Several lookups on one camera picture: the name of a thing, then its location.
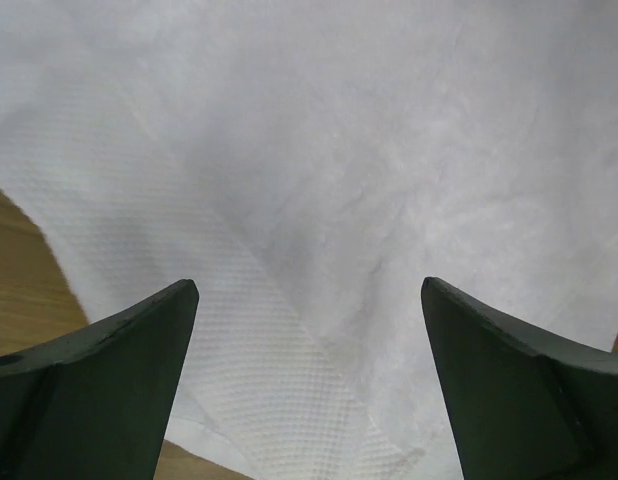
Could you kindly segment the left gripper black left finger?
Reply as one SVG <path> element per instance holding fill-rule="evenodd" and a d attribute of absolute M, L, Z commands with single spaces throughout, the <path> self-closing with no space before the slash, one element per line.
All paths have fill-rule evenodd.
<path fill-rule="evenodd" d="M 199 293 L 180 280 L 0 357 L 0 479 L 151 479 Z"/>

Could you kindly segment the white towel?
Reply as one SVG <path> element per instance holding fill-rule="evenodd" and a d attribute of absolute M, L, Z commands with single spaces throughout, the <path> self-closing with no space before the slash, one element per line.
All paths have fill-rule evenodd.
<path fill-rule="evenodd" d="M 457 479 L 426 277 L 618 333 L 618 1 L 0 1 L 0 190 L 90 321 L 195 281 L 171 442 Z"/>

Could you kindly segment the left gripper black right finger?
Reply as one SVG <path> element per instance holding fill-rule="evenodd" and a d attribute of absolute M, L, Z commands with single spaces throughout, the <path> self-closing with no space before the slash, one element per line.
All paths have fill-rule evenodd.
<path fill-rule="evenodd" d="M 424 280 L 426 331 L 466 479 L 618 479 L 618 354 Z"/>

